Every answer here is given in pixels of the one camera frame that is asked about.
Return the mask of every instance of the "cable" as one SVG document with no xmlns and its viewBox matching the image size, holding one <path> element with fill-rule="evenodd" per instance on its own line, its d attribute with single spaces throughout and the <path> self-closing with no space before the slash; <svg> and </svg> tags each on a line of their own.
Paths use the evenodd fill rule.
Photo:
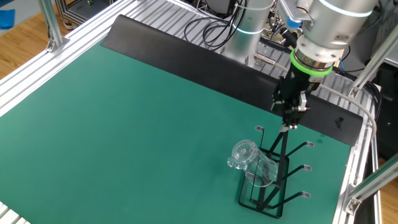
<svg viewBox="0 0 398 224">
<path fill-rule="evenodd" d="M 343 65 L 343 60 L 342 60 L 341 58 L 339 58 L 339 60 L 340 60 L 341 69 L 342 69 L 343 71 L 345 71 L 344 65 Z"/>
<path fill-rule="evenodd" d="M 339 97 L 341 97 L 341 98 L 343 98 L 343 99 L 349 101 L 350 103 L 354 104 L 354 105 L 357 106 L 359 109 L 361 109 L 361 110 L 366 114 L 366 116 L 368 116 L 368 118 L 370 119 L 370 121 L 371 121 L 371 123 L 372 123 L 372 138 L 371 138 L 371 139 L 373 139 L 373 138 L 376 136 L 376 131 L 377 131 L 377 124 L 376 124 L 376 121 L 375 121 L 375 119 L 373 118 L 372 114 L 371 114 L 364 106 L 360 105 L 360 104 L 359 104 L 358 102 L 356 102 L 354 99 L 352 99 L 352 98 L 350 98 L 350 97 L 348 97 L 348 96 L 346 96 L 346 95 L 344 95 L 344 94 L 341 94 L 341 93 L 337 92 L 336 90 L 334 90 L 334 89 L 332 89 L 332 88 L 329 88 L 329 87 L 327 87 L 327 86 L 325 86 L 325 85 L 320 84 L 319 87 L 322 88 L 322 89 L 324 89 L 324 90 L 327 90 L 327 91 L 329 91 L 329 92 L 331 92 L 331 93 L 333 93 L 333 94 L 335 94 L 335 95 L 338 95 Z"/>
<path fill-rule="evenodd" d="M 349 53 L 351 53 L 351 46 L 348 46 L 348 53 L 343 57 L 343 59 L 341 59 L 342 62 L 344 60 L 346 60 L 346 58 L 348 57 Z"/>
<path fill-rule="evenodd" d="M 285 66 L 282 66 L 282 65 L 280 65 L 280 64 L 278 64 L 278 63 L 275 63 L 274 65 L 275 65 L 275 67 L 280 68 L 280 69 L 282 69 L 282 70 L 285 71 L 285 72 L 288 72 L 288 71 L 289 71 L 288 68 L 286 68 Z"/>
<path fill-rule="evenodd" d="M 304 10 L 304 11 L 305 11 L 305 13 L 307 13 L 307 14 L 308 14 L 308 10 L 304 9 L 303 7 L 296 6 L 296 8 L 297 8 L 297 9 Z"/>
<path fill-rule="evenodd" d="M 278 68 L 280 68 L 280 69 L 282 69 L 282 70 L 285 71 L 285 72 L 288 72 L 288 71 L 289 71 L 288 68 L 285 68 L 284 66 L 282 66 L 282 65 L 280 65 L 280 64 L 278 64 L 278 63 L 275 63 L 275 66 L 278 67 Z M 350 103 L 354 104 L 354 105 L 357 106 L 359 109 L 361 109 L 361 110 L 368 116 L 368 118 L 371 120 L 372 127 L 373 127 L 373 128 L 372 128 L 372 139 L 375 137 L 376 131 L 377 131 L 376 120 L 373 118 L 372 114 L 371 114 L 364 106 L 362 106 L 361 104 L 359 104 L 358 102 L 356 102 L 354 99 L 352 99 L 352 98 L 350 98 L 350 97 L 348 97 L 348 96 L 346 96 L 346 95 L 344 95 L 344 94 L 341 94 L 341 93 L 337 92 L 336 90 L 334 90 L 334 89 L 332 89 L 332 88 L 329 88 L 329 87 L 327 87 L 327 86 L 325 86 L 325 85 L 320 84 L 319 87 L 320 87 L 320 88 L 323 88 L 323 89 L 325 89 L 325 90 L 327 90 L 327 91 L 329 91 L 329 92 L 331 92 L 331 93 L 333 93 L 333 94 L 338 95 L 339 97 L 341 97 L 341 98 L 343 98 L 343 99 L 349 101 Z M 378 102 L 377 102 L 376 117 L 378 117 L 378 111 L 380 110 L 380 105 L 381 105 L 381 101 L 378 101 Z"/>
<path fill-rule="evenodd" d="M 364 70 L 365 68 L 359 68 L 359 69 L 356 69 L 356 70 L 351 70 L 351 71 L 344 71 L 344 72 L 359 72 L 359 71 L 362 71 L 362 70 Z"/>
<path fill-rule="evenodd" d="M 269 6 L 263 7 L 263 8 L 250 8 L 250 7 L 246 7 L 246 6 L 241 6 L 239 4 L 235 4 L 235 6 L 238 6 L 241 9 L 247 9 L 247 10 L 253 10 L 253 11 L 262 11 L 262 10 L 266 10 L 266 9 L 270 8 L 273 4 L 274 4 L 274 2 L 272 2 Z"/>
<path fill-rule="evenodd" d="M 246 6 L 247 6 L 247 1 L 245 0 L 245 2 L 244 2 L 244 7 L 246 7 Z M 232 17 L 231 17 L 231 19 L 230 19 L 229 21 L 225 21 L 225 20 L 223 20 L 223 19 L 216 18 L 216 17 L 202 17 L 202 18 L 199 18 L 199 19 L 192 20 L 192 21 L 190 21 L 190 22 L 185 26 L 185 28 L 184 28 L 184 37 L 185 37 L 185 39 L 186 39 L 187 41 L 189 41 L 189 40 L 188 40 L 188 37 L 187 37 L 187 29 L 188 29 L 193 23 L 195 23 L 195 22 L 200 22 L 200 21 L 203 21 L 203 20 L 213 20 L 212 22 L 210 22 L 209 24 L 207 24 L 207 25 L 205 26 L 205 28 L 203 28 L 202 39 L 203 39 L 203 42 L 206 44 L 206 46 L 208 46 L 209 48 L 210 48 L 210 47 L 214 47 L 214 48 L 212 49 L 213 51 L 214 51 L 214 50 L 218 50 L 219 48 L 221 48 L 222 46 L 224 46 L 224 44 L 226 44 L 227 41 L 229 41 L 230 38 L 235 34 L 235 32 L 236 32 L 237 29 L 234 29 L 233 26 L 232 26 L 232 24 L 235 23 L 235 20 L 236 20 L 236 18 L 237 18 L 237 16 L 238 16 L 239 11 L 240 11 L 239 9 L 235 10 L 234 14 L 232 15 Z M 242 16 L 241 16 L 241 18 L 240 18 L 240 20 L 239 20 L 239 22 L 238 22 L 238 25 L 237 25 L 236 27 L 239 27 L 240 24 L 242 23 L 242 20 L 243 20 L 243 17 L 244 17 L 244 13 L 245 13 L 245 12 L 246 12 L 246 10 L 243 9 Z M 217 28 L 220 28 L 220 27 L 223 27 L 223 30 L 222 30 L 215 38 L 213 38 L 213 39 L 211 39 L 211 40 L 207 40 L 208 34 L 209 34 L 211 31 L 213 31 L 213 30 L 215 30 L 215 29 L 217 29 Z M 221 43 L 216 44 L 216 45 L 212 44 L 214 41 L 216 41 L 216 40 L 224 33 L 224 31 L 225 31 L 228 27 L 229 27 L 229 31 L 228 31 L 228 35 L 226 36 L 225 40 L 223 40 Z"/>
</svg>

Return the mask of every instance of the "metal rod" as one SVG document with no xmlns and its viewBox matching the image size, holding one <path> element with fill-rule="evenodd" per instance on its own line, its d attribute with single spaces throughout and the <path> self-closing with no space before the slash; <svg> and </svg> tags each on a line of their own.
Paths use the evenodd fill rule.
<svg viewBox="0 0 398 224">
<path fill-rule="evenodd" d="M 275 139 L 274 143 L 272 144 L 271 148 L 269 149 L 270 153 L 273 153 L 276 146 L 278 145 L 280 139 L 283 137 L 284 133 L 279 133 L 278 137 Z"/>
<path fill-rule="evenodd" d="M 280 140 L 280 137 L 283 137 L 282 149 L 280 149 L 280 162 L 279 162 L 279 167 L 278 167 L 278 175 L 280 175 L 280 176 L 282 176 L 284 169 L 285 169 L 285 155 L 286 155 L 288 135 L 289 135 L 289 131 L 286 131 L 284 133 L 279 133 L 277 140 L 275 140 L 275 142 L 277 144 Z M 271 202 L 271 200 L 275 197 L 275 195 L 278 193 L 278 191 L 280 190 L 280 186 L 282 186 L 282 178 L 281 177 L 277 179 L 277 184 L 275 185 L 275 188 L 272 190 L 271 194 L 267 197 L 267 199 L 264 201 L 264 203 L 261 206 L 257 206 L 257 209 L 264 210 L 267 207 L 267 205 Z"/>
<path fill-rule="evenodd" d="M 375 172 L 379 168 L 378 154 L 377 154 L 377 140 L 374 137 L 371 141 L 371 152 L 372 152 L 372 171 Z M 380 201 L 380 191 L 374 195 L 374 217 L 375 224 L 381 224 L 381 201 Z"/>
<path fill-rule="evenodd" d="M 293 199 L 295 199 L 295 198 L 297 198 L 297 197 L 299 197 L 299 196 L 303 196 L 303 195 L 309 195 L 309 194 L 306 193 L 306 192 L 298 192 L 298 193 L 294 194 L 293 196 L 290 196 L 289 198 L 287 198 L 287 199 L 285 199 L 285 200 L 279 202 L 279 203 L 276 204 L 276 205 L 267 206 L 267 208 L 269 208 L 269 209 L 277 208 L 277 207 L 279 207 L 279 206 L 281 206 L 281 205 L 283 205 L 283 204 L 285 204 L 285 203 L 287 203 L 287 202 L 289 202 L 289 201 L 291 201 L 291 200 L 293 200 Z"/>
<path fill-rule="evenodd" d="M 57 50 L 61 45 L 66 43 L 68 39 L 62 37 L 61 35 L 51 0 L 38 1 L 44 17 L 45 25 L 47 26 L 47 30 L 49 31 L 49 44 L 47 45 L 46 50 L 48 52 L 53 52 Z"/>
<path fill-rule="evenodd" d="M 370 79 L 370 77 L 376 72 L 379 66 L 384 62 L 384 59 L 390 54 L 394 47 L 398 44 L 398 26 L 391 32 L 390 36 L 386 41 L 379 47 L 377 52 L 372 57 L 371 61 L 361 72 L 358 78 L 353 84 L 349 95 L 352 98 L 358 94 L 360 89 L 365 85 L 365 83 Z"/>
<path fill-rule="evenodd" d="M 398 176 L 398 153 L 389 159 L 377 171 L 364 179 L 359 185 L 352 189 L 348 198 L 360 202 L 372 196 L 381 187 L 388 184 Z"/>
<path fill-rule="evenodd" d="M 299 170 L 307 170 L 307 171 L 311 171 L 312 168 L 308 165 L 301 165 L 298 168 L 294 169 L 292 172 L 288 173 L 284 178 L 282 178 L 282 180 L 285 180 L 286 178 L 290 177 L 291 175 L 295 174 L 297 171 Z"/>
</svg>

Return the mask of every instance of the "green table mat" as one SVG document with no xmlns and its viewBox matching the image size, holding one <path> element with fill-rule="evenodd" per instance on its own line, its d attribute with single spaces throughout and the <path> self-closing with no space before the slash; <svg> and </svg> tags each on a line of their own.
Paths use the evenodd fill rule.
<svg viewBox="0 0 398 224">
<path fill-rule="evenodd" d="M 0 118 L 0 201 L 40 223 L 331 223 L 349 146 L 289 133 L 281 219 L 238 205 L 242 139 L 281 118 L 96 44 Z"/>
</svg>

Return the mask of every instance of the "clear plastic cup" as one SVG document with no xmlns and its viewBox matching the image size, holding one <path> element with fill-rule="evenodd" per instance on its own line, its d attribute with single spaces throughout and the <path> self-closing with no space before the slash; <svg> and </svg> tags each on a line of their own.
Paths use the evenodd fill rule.
<svg viewBox="0 0 398 224">
<path fill-rule="evenodd" d="M 246 173 L 245 177 L 256 187 L 267 187 L 276 181 L 278 174 L 276 163 L 250 140 L 242 140 L 234 146 L 228 165 L 242 169 Z"/>
</svg>

